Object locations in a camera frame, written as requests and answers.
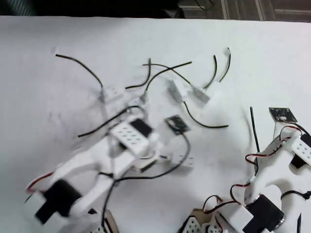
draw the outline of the table surface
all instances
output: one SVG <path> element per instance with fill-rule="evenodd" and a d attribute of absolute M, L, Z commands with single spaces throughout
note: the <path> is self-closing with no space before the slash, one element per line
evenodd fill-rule
<path fill-rule="evenodd" d="M 166 72 L 149 89 L 150 123 L 180 114 L 190 125 L 187 133 L 195 169 L 153 181 L 128 181 L 113 192 L 109 209 L 122 233 L 173 233 L 193 208 L 212 194 L 229 195 L 233 183 L 243 183 L 253 172 L 244 157 L 254 152 L 249 107 L 253 106 L 259 145 L 273 137 L 274 123 L 268 107 L 289 107 L 299 123 L 311 129 L 310 60 L 311 24 L 224 20 L 0 17 L 0 228 L 2 232 L 32 232 L 21 214 L 27 195 L 24 187 L 36 176 L 51 171 L 79 150 L 98 141 L 104 130 L 78 139 L 104 121 L 100 88 L 78 64 L 87 64 L 104 82 L 125 87 L 147 75 L 142 64 L 174 66 L 196 85 L 213 74 L 217 79 L 232 52 L 230 71 L 221 93 L 204 108 L 193 98 L 191 112 L 206 124 L 229 124 L 226 129 L 203 129 L 167 92 Z M 152 67 L 152 73 L 162 70 Z M 131 92 L 138 95 L 143 90 Z M 183 153 L 182 138 L 169 145 Z M 155 174 L 161 166 L 149 173 Z M 87 179 L 73 180 L 81 191 Z M 237 197 L 242 197 L 238 190 Z M 302 232 L 311 226 L 302 214 Z"/>

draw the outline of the wire connector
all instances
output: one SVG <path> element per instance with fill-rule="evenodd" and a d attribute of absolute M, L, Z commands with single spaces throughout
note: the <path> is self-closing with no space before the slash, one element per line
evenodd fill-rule
<path fill-rule="evenodd" d="M 178 103 L 184 102 L 188 96 L 188 91 L 179 80 L 170 81 L 169 91 Z"/>
<path fill-rule="evenodd" d="M 204 89 L 191 85 L 194 95 L 203 103 L 207 103 L 210 97 L 204 92 Z"/>

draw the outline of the black circuit board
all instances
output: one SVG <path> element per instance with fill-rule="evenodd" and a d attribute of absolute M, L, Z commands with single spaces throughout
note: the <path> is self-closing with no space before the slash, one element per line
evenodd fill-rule
<path fill-rule="evenodd" d="M 179 115 L 174 115 L 165 119 L 167 125 L 173 130 L 175 135 L 180 135 L 190 130 L 188 125 L 183 121 Z"/>
<path fill-rule="evenodd" d="M 269 111 L 275 121 L 297 122 L 295 116 L 289 108 L 269 108 Z"/>

